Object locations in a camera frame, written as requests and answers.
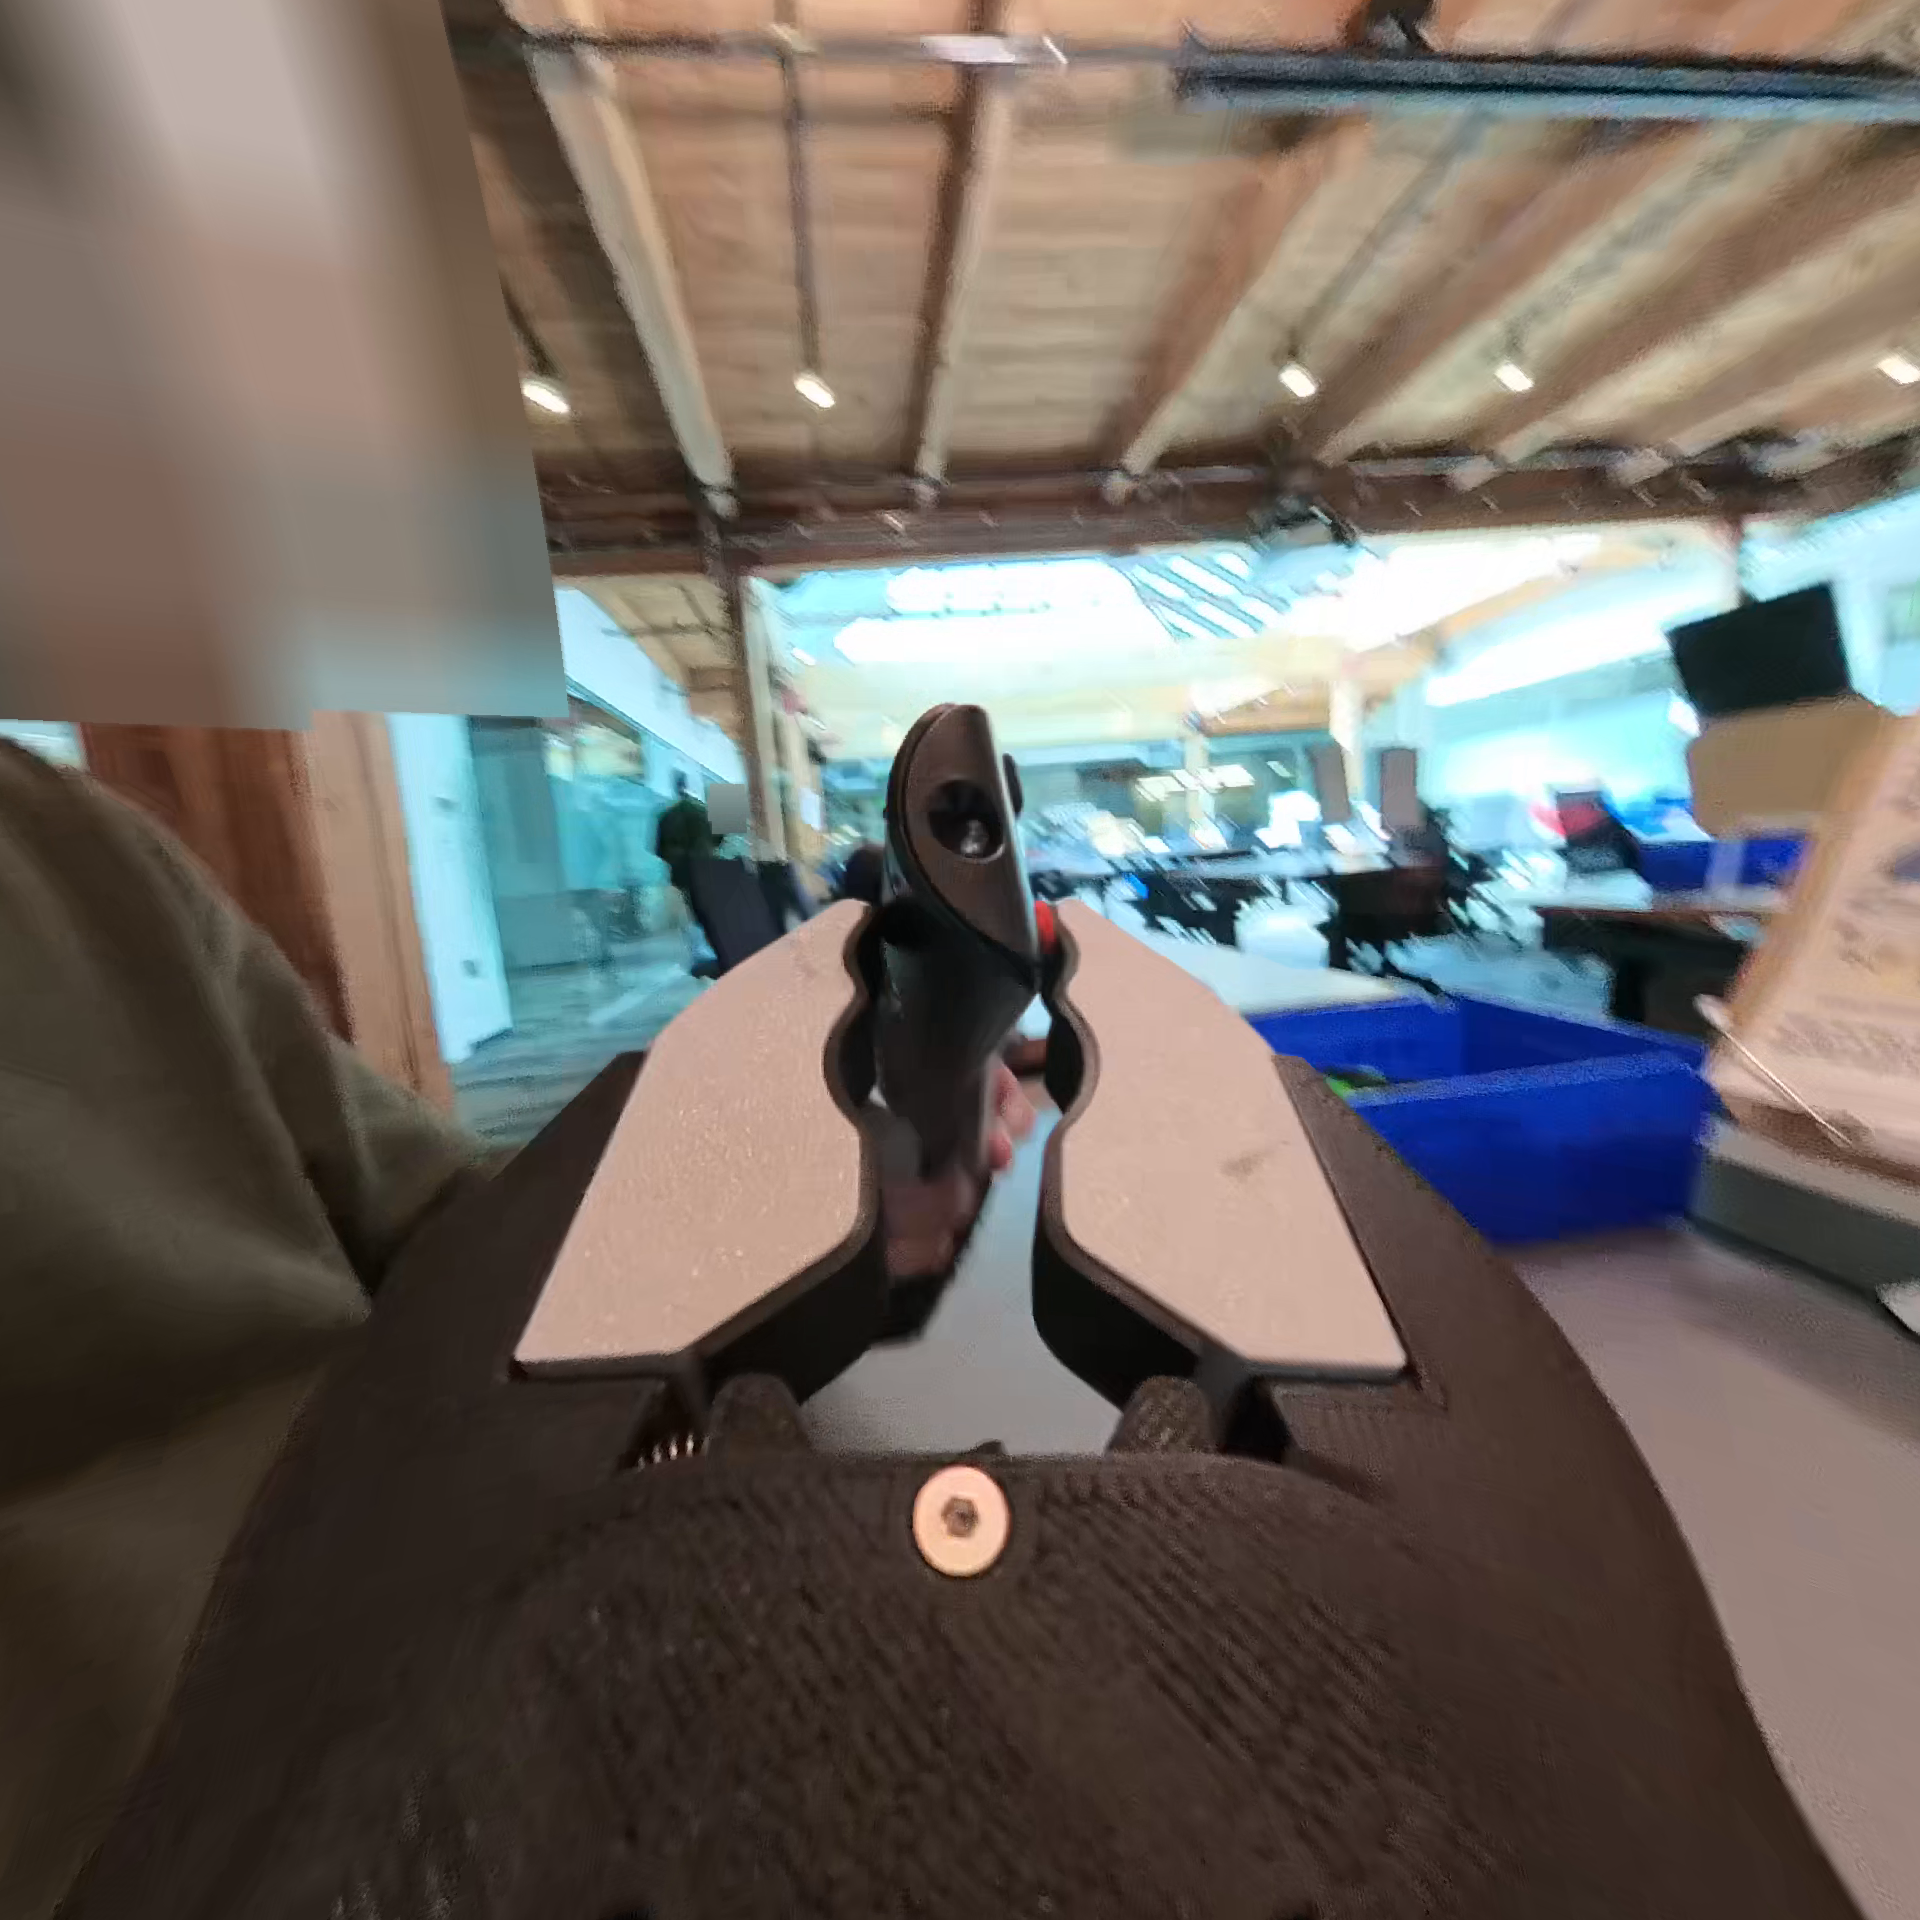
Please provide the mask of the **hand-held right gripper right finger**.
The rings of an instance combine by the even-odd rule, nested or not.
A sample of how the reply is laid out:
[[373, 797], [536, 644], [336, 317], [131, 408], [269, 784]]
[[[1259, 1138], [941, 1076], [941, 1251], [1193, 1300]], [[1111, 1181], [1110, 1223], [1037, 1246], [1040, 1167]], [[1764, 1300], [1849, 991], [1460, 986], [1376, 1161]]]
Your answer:
[[1306, 1117], [1261, 1031], [1084, 904], [1054, 916], [1033, 1311], [1123, 1406], [1186, 1380], [1387, 1386], [1410, 1360]]

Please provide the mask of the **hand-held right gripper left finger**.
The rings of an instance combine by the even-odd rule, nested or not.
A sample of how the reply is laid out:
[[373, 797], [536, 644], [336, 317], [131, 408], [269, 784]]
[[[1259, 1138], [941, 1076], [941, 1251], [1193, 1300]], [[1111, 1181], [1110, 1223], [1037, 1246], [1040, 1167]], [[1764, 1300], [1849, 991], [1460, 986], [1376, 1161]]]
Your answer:
[[823, 1390], [873, 1346], [870, 920], [829, 906], [661, 1031], [524, 1323], [524, 1376]]

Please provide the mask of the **black remote control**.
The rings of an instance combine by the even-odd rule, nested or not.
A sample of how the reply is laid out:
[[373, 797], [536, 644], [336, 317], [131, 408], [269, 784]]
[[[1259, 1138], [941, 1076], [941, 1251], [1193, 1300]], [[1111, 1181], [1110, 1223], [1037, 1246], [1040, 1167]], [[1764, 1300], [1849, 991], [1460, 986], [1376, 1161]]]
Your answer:
[[919, 1146], [920, 1181], [981, 1177], [996, 1070], [1044, 984], [1020, 774], [987, 710], [943, 704], [916, 720], [883, 820], [879, 1093]]

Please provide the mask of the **blue plastic bin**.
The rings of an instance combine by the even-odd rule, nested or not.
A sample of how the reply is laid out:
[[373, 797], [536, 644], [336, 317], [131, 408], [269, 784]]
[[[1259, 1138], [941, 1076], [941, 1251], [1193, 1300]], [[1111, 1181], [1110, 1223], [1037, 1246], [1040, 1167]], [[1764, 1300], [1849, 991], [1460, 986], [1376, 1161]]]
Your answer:
[[1706, 1050], [1493, 998], [1253, 1014], [1493, 1244], [1687, 1218], [1714, 1117]]

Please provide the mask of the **person's left hand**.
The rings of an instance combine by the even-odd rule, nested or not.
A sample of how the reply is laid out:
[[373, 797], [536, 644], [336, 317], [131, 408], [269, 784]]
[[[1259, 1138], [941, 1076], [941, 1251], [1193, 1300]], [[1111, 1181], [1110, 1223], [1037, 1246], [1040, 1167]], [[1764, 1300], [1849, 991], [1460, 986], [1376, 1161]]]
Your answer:
[[886, 1277], [896, 1287], [941, 1281], [961, 1261], [997, 1177], [1033, 1134], [1036, 1107], [1014, 1071], [997, 1067], [977, 1167], [954, 1163], [937, 1174], [920, 1173], [919, 1141], [901, 1117], [879, 1108], [874, 1121]]

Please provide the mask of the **white top desk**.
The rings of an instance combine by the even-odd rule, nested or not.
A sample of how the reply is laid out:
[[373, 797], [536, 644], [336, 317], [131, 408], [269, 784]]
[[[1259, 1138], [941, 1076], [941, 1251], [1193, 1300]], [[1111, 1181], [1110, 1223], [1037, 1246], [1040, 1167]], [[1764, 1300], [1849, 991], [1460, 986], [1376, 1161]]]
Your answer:
[[1383, 1004], [1430, 1004], [1426, 990], [1403, 981], [1379, 981], [1340, 970], [1310, 970], [1261, 958], [1247, 950], [1141, 931], [1139, 940], [1207, 986], [1241, 1018], [1284, 1018], [1297, 1011], [1336, 1011]]

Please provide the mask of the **black mesh office chair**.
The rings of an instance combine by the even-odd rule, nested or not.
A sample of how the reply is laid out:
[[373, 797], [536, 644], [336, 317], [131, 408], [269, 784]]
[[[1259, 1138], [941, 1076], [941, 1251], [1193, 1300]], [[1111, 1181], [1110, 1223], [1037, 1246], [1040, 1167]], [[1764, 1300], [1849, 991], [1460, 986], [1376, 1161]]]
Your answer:
[[689, 900], [713, 951], [713, 981], [780, 944], [816, 913], [803, 873], [790, 861], [760, 858], [696, 858]]

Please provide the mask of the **wooden top desk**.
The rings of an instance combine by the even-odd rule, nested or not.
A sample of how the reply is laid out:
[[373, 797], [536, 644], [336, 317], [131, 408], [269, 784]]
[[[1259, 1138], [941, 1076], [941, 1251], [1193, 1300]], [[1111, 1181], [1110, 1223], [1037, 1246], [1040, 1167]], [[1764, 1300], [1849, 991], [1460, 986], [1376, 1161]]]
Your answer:
[[1550, 954], [1590, 958], [1606, 973], [1609, 1020], [1706, 1044], [1717, 1028], [1700, 1006], [1730, 1004], [1783, 908], [1783, 891], [1746, 887], [1647, 904], [1560, 898], [1534, 917]]

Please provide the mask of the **small blue bin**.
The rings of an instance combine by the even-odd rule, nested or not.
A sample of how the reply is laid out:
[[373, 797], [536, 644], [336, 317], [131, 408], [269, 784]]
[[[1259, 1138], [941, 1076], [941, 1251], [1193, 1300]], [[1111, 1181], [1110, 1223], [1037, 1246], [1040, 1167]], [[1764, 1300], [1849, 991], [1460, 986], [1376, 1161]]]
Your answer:
[[1807, 836], [1634, 837], [1634, 873], [1657, 898], [1783, 891], [1807, 847]]

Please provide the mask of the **instruction sheet board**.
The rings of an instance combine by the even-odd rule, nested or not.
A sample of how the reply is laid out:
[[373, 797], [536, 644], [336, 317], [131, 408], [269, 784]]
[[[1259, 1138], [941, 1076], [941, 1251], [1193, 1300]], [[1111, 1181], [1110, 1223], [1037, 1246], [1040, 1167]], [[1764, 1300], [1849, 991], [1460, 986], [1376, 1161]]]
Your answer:
[[1706, 1078], [1751, 1134], [1919, 1187], [1919, 716], [1840, 778]]

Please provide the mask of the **black screen panel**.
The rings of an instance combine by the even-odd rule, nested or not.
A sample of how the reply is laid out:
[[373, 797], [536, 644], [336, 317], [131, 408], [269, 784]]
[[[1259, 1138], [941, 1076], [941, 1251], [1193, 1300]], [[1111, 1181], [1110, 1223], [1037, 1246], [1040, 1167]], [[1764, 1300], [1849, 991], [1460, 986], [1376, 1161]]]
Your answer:
[[1666, 644], [1700, 726], [1854, 691], [1839, 601], [1826, 583], [1670, 627]]

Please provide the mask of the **wooden post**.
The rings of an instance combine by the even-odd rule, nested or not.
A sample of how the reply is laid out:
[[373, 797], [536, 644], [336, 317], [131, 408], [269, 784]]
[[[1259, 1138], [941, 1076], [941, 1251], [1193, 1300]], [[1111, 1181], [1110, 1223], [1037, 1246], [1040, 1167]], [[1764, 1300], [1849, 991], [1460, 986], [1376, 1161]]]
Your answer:
[[209, 866], [379, 1071], [456, 1107], [384, 716], [320, 711], [307, 733], [83, 724], [80, 751]]

